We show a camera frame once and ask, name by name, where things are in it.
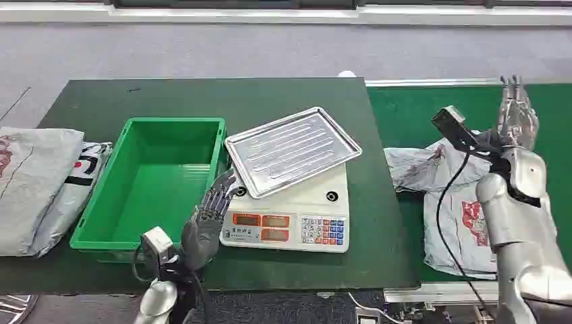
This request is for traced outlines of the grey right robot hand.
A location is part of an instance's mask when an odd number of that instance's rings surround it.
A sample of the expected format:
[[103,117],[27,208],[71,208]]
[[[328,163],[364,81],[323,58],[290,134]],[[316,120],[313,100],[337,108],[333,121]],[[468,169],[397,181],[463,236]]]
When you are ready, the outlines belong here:
[[538,129],[538,114],[532,107],[522,78],[500,77],[502,99],[498,110],[496,137],[503,146],[534,149]]

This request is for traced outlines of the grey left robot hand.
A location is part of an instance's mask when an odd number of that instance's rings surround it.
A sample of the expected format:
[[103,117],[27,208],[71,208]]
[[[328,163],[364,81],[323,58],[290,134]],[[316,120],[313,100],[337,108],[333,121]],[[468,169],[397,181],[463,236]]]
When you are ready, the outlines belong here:
[[217,253],[223,219],[237,194],[234,169],[222,173],[204,193],[181,233],[184,264],[191,271],[205,266]]

